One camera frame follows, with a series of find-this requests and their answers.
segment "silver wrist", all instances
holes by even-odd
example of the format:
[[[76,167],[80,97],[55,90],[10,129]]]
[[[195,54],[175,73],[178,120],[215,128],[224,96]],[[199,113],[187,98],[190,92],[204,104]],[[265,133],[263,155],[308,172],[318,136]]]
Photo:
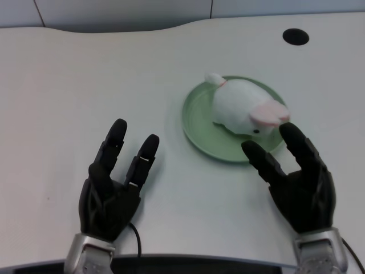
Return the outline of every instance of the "silver wrist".
[[[112,243],[76,234],[64,262],[64,273],[112,273],[110,263],[114,252]]]
[[[301,234],[294,241],[298,273],[346,273],[342,238],[334,227]]]

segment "plush tail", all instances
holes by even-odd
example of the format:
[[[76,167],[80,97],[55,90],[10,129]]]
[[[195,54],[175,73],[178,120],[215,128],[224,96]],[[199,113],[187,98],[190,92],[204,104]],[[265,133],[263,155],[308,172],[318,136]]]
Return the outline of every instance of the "plush tail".
[[[215,86],[223,86],[227,82],[226,79],[216,73],[205,74],[205,81]]]

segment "black cable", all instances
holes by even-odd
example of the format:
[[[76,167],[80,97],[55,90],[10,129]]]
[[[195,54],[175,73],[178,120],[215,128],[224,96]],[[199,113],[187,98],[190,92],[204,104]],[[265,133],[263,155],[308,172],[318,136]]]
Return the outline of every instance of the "black cable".
[[[141,254],[142,254],[142,244],[141,244],[141,238],[139,236],[138,230],[137,228],[132,224],[129,223],[129,227],[133,229],[134,233],[136,234],[136,238],[137,238],[137,246],[138,246],[138,258],[141,258]]]
[[[364,269],[361,261],[357,257],[356,253],[352,250],[352,248],[348,245],[348,243],[344,240],[344,238],[342,238],[342,242],[343,242],[344,246],[348,249],[348,251],[350,251],[351,255],[354,257],[356,263],[358,264],[358,266],[360,268],[361,273],[365,274],[365,269]]]

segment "table surface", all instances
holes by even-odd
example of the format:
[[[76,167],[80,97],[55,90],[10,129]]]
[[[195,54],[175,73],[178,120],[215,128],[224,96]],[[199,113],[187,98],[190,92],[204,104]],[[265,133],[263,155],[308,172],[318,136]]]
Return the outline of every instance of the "table surface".
[[[0,267],[62,259],[79,231],[88,165],[117,118],[128,122],[112,178],[151,133],[160,148],[133,218],[144,254],[295,265],[289,225],[249,165],[197,151],[181,108],[206,72],[276,90],[331,170],[334,226],[365,259],[365,13],[226,18],[140,33],[0,30]],[[310,41],[292,46],[289,28]],[[285,172],[298,166],[282,147]],[[121,254],[137,252],[127,228]]]

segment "plush toy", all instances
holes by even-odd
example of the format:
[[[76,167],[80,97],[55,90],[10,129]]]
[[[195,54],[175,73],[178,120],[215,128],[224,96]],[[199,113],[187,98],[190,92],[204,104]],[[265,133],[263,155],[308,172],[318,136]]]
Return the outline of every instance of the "plush toy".
[[[243,79],[225,80],[208,74],[205,81],[217,87],[214,93],[213,122],[235,134],[268,136],[289,120],[288,109],[256,84]]]

